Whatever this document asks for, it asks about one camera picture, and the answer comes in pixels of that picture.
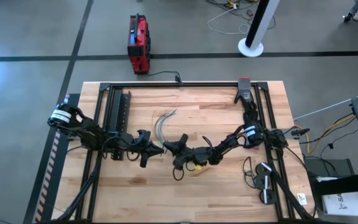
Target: metal frame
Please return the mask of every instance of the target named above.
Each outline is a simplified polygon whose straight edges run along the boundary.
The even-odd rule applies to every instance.
[[[122,88],[136,88],[136,87],[177,87],[178,83],[176,82],[113,82],[113,83],[101,83],[99,88],[99,94],[98,94],[98,100],[96,103],[95,108],[95,114],[94,114],[94,120],[95,122],[98,122],[99,120],[99,114],[101,110],[101,104],[103,99],[103,93],[105,91],[109,91],[108,94],[108,102],[106,105],[106,111],[104,115],[103,120],[103,127],[106,131],[125,131],[126,130],[126,124],[129,113],[125,113],[125,116],[122,116],[123,110],[128,110],[129,107],[129,100],[131,98],[131,94],[123,95],[122,94]],[[237,82],[183,82],[183,85],[185,87],[214,87],[214,86],[226,86],[226,87],[237,87]],[[267,85],[267,82],[253,82],[251,83],[251,86],[255,89],[255,97],[256,97],[256,103],[258,107],[260,122],[263,127],[266,128],[266,121],[264,117],[264,110],[262,107],[262,99],[259,90],[263,90],[265,93],[265,99],[267,104],[267,112],[269,116],[270,123],[272,125],[272,128],[276,128],[275,124],[275,118],[273,113],[273,106],[269,95],[269,88]],[[273,162],[272,157],[272,147],[265,142],[265,150],[267,155],[268,162]],[[96,161],[97,164],[101,164],[101,156],[98,157],[99,159]],[[84,186],[86,180],[88,179],[89,173],[90,173],[90,165],[92,160],[92,152],[88,152],[85,159],[85,166],[83,171],[83,177],[81,181],[81,186]],[[288,183],[287,180],[287,174],[285,172],[285,166],[283,158],[278,156],[277,158],[278,163],[280,165],[280,175],[283,177],[286,183]],[[88,222],[92,222],[93,219],[93,213],[94,213],[94,206],[96,202],[96,194],[98,189],[98,179],[99,174],[97,175],[96,180],[94,181],[92,185],[91,190],[91,197],[89,200],[89,208],[88,213],[86,216],[86,220]],[[278,195],[278,188],[277,183],[274,180],[272,181],[272,188]],[[283,211],[281,207],[280,197],[277,197],[278,200],[275,203],[275,209],[277,218],[279,220],[283,219]],[[293,209],[290,203],[288,203],[287,200],[287,207],[288,207],[288,215],[290,218],[294,218]],[[76,213],[75,213],[75,220],[79,221],[82,218],[83,215],[83,201],[79,203]]]

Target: white paper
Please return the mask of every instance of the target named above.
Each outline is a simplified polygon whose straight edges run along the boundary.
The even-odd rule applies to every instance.
[[[301,205],[307,205],[308,201],[306,201],[306,195],[304,193],[298,194],[298,201]]]
[[[334,180],[336,177],[318,177],[318,181]],[[358,192],[323,195],[323,208],[327,215],[358,217]]]

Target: gray floor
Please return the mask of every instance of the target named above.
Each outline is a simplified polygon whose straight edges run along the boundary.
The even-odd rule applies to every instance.
[[[264,38],[266,52],[357,51],[358,22],[342,23],[352,0],[281,0],[276,28]],[[0,57],[71,55],[86,0],[0,0]],[[126,54],[128,18],[145,14],[152,53],[237,52],[241,35],[210,31],[206,21],[223,10],[202,0],[94,0],[79,55]],[[236,31],[244,21],[225,15],[213,23]],[[0,219],[21,223],[44,149],[46,120],[55,106],[68,62],[0,62]],[[294,117],[358,95],[357,57],[281,57],[153,60],[152,71],[179,71],[184,80],[283,80]],[[173,80],[137,77],[127,60],[75,63],[68,87],[84,81]],[[318,136],[347,105],[298,123]],[[357,129],[357,122],[324,140]],[[324,158],[351,158],[358,173],[358,133],[338,141]],[[355,223],[358,219],[327,217]]]

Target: wooden table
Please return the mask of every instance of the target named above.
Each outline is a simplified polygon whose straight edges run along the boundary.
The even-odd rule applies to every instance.
[[[268,82],[273,111],[278,128],[290,128],[293,118],[283,82]],[[80,102],[86,116],[93,117],[99,83],[84,83]],[[233,87],[181,87],[181,88],[125,88],[131,91],[128,133],[137,136],[138,129],[153,130],[156,120],[164,113],[177,109],[168,118],[163,133],[168,141],[177,141],[183,133],[189,135],[188,146],[206,146],[202,136],[217,145],[226,135],[243,124],[243,108],[234,104]],[[152,135],[154,143],[157,138]],[[298,141],[289,140],[289,147],[302,158]],[[78,141],[69,148],[78,146]],[[151,157],[145,169],[139,161],[102,161],[96,197],[94,222],[274,222],[277,215],[274,205],[259,200],[260,190],[244,182],[242,163],[250,156],[253,169],[266,161],[264,146],[259,150],[233,149],[217,166],[185,172],[181,181],[172,177],[173,157],[168,152]],[[86,150],[78,149],[67,154],[55,207],[64,210],[78,193],[85,163]],[[285,151],[284,161],[293,194],[304,193],[309,213],[313,213],[314,200],[306,171],[290,152]],[[85,200],[86,215],[89,194]],[[283,213],[287,206],[280,192]],[[54,210],[53,218],[62,212]]]

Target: yellow object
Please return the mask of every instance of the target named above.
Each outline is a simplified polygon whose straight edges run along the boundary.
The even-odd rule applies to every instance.
[[[299,128],[300,130],[302,130],[303,128],[301,127],[301,126],[299,126],[299,125],[294,125],[295,127],[297,127],[297,128]],[[310,144],[309,144],[309,135],[308,135],[308,133],[305,133],[305,136],[306,136],[306,148],[307,148],[307,152],[308,152],[308,154],[310,154],[310,150],[309,150],[309,146],[310,146]]]
[[[234,8],[234,3],[230,0],[227,0],[227,3],[229,3],[229,8]]]
[[[336,124],[333,124],[333,125],[331,125],[330,127],[328,127],[328,129],[323,132],[323,134],[321,135],[320,139],[319,139],[319,140],[317,141],[317,143],[314,145],[313,150],[310,151],[309,154],[311,154],[312,152],[314,152],[314,151],[317,149],[318,145],[320,144],[321,138],[322,138],[326,133],[328,133],[332,128],[335,128],[336,126],[342,124],[343,122],[348,121],[348,120],[350,120],[350,119],[352,119],[352,118],[355,118],[355,117],[356,117],[356,116],[352,114],[352,115],[350,115],[350,116],[348,116],[348,117],[346,117],[346,118],[344,118],[344,119],[338,121]]]

